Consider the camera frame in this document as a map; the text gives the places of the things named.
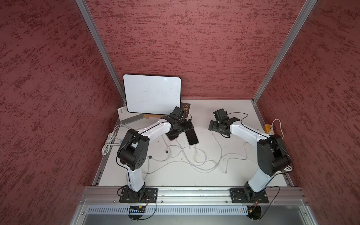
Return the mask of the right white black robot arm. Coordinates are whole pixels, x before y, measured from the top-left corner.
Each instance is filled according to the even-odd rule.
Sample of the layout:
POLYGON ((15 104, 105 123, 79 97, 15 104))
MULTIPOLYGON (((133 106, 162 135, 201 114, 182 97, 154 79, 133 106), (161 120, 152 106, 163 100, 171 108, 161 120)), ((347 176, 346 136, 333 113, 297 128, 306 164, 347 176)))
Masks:
POLYGON ((283 139, 279 135, 269 135, 248 127, 241 119, 230 118, 227 111, 219 109, 214 113, 215 120, 209 130, 226 137, 235 135, 257 148, 258 170, 244 185, 244 198, 253 202, 265 191, 270 181, 292 163, 283 139))

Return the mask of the pink case phone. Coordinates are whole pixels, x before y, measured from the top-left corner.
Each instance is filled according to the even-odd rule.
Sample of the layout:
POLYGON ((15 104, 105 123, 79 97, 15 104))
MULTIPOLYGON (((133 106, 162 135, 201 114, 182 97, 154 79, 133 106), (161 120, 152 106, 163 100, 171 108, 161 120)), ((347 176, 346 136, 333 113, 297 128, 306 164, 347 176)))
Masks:
POLYGON ((174 139, 176 139, 176 138, 179 137, 178 134, 172 135, 172 134, 168 134, 168 133, 167 133, 166 135, 167 135, 167 137, 168 137, 168 139, 169 139, 170 141, 172 141, 172 140, 174 140, 174 139))

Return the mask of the clear case phone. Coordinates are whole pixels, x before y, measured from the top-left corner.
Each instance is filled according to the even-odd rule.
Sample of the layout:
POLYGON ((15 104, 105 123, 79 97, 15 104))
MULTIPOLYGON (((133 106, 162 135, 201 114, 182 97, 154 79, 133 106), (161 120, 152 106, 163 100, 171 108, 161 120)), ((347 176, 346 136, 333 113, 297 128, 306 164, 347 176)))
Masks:
POLYGON ((196 145, 199 143, 198 137, 193 128, 186 131, 185 134, 189 145, 196 145))

